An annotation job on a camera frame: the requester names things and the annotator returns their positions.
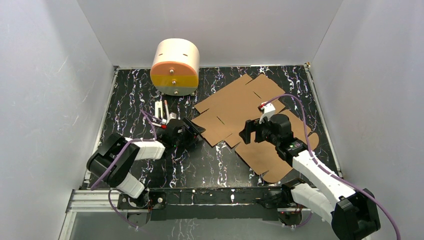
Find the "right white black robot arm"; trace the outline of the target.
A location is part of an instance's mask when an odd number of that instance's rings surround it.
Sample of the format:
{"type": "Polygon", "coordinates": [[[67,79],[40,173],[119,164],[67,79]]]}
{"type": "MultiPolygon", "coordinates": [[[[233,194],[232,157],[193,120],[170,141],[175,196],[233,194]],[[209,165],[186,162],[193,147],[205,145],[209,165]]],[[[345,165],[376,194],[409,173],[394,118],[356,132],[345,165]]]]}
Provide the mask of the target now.
{"type": "Polygon", "coordinates": [[[368,189],[355,190],[337,180],[307,144],[296,138],[289,118],[274,114],[264,119],[247,120],[239,133],[245,144],[255,134],[256,143],[268,142],[275,147],[278,156],[314,184],[310,187],[301,181],[284,187],[282,202],[288,207],[297,204],[309,208],[331,225],[340,240],[362,240],[381,228],[376,203],[368,189]]]}

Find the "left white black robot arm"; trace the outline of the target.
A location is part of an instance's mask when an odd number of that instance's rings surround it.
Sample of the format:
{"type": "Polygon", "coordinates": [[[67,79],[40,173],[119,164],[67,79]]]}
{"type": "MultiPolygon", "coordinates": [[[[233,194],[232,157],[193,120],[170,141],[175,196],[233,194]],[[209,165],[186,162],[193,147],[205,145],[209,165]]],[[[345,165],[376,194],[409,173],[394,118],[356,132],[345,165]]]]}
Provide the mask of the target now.
{"type": "Polygon", "coordinates": [[[98,182],[106,183],[110,188],[118,189],[130,197],[137,208],[149,203],[148,188],[130,172],[135,161],[159,160],[165,151],[188,149],[205,132],[205,128],[188,118],[172,118],[161,124],[156,138],[133,139],[119,133],[111,134],[88,159],[86,168],[98,182]]]}

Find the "round white drawer cabinet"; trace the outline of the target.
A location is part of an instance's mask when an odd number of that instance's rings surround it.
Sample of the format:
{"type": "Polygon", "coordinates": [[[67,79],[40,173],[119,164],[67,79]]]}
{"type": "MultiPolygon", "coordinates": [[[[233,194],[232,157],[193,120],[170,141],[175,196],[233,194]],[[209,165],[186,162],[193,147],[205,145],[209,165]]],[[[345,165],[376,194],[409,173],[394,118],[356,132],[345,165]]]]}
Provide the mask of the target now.
{"type": "Polygon", "coordinates": [[[150,79],[154,87],[169,96],[193,95],[199,86],[200,52],[182,38],[168,38],[156,49],[150,79]]]}

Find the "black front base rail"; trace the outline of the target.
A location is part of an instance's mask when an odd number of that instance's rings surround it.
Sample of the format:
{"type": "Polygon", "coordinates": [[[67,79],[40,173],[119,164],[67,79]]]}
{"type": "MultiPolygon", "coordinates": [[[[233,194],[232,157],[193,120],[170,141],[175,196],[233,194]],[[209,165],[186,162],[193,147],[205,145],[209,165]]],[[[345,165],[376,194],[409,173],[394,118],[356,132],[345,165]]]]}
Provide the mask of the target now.
{"type": "Polygon", "coordinates": [[[303,211],[312,211],[325,222],[344,211],[357,211],[361,195],[325,196],[307,183],[293,186],[219,187],[219,188],[150,188],[133,198],[120,190],[76,190],[67,210],[95,212],[111,210],[121,213],[152,213],[154,221],[171,219],[263,219],[275,221],[279,214],[299,218],[303,211]]]}

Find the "brown cardboard box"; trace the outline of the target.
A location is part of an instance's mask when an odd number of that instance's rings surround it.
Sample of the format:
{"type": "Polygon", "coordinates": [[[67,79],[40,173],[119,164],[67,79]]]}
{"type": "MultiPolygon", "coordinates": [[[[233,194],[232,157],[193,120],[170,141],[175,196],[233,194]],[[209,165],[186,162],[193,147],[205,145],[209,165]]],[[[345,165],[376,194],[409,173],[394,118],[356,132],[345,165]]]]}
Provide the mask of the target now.
{"type": "Polygon", "coordinates": [[[272,143],[261,141],[262,129],[256,126],[263,114],[259,110],[260,105],[272,100],[274,116],[287,116],[291,124],[289,133],[303,142],[309,140],[312,149],[320,141],[317,133],[313,133],[308,126],[304,127],[300,117],[275,99],[282,94],[284,90],[265,75],[251,78],[244,74],[197,103],[194,107],[200,114],[192,121],[205,129],[202,137],[211,146],[226,142],[265,182],[274,184],[285,177],[292,167],[278,156],[272,143]]]}

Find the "white marker red cap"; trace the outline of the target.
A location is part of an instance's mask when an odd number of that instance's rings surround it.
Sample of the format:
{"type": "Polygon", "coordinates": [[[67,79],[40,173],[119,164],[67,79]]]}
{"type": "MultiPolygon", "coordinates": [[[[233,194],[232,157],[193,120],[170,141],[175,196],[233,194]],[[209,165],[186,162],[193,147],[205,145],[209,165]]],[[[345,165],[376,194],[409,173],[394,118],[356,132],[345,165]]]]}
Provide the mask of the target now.
{"type": "Polygon", "coordinates": [[[158,123],[151,122],[150,125],[155,126],[155,127],[158,127],[158,128],[161,128],[161,129],[166,129],[167,128],[167,125],[166,124],[158,124],[158,123]]]}

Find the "white pink marker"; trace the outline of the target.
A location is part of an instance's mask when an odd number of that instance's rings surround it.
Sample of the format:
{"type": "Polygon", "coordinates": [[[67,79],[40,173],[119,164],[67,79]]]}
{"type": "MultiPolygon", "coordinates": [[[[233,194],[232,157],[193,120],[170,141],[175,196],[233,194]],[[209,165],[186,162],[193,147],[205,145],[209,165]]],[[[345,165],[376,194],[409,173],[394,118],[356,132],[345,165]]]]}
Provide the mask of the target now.
{"type": "Polygon", "coordinates": [[[164,106],[165,106],[165,113],[168,116],[170,114],[170,112],[169,112],[169,106],[168,106],[167,100],[164,100],[164,106]]]}

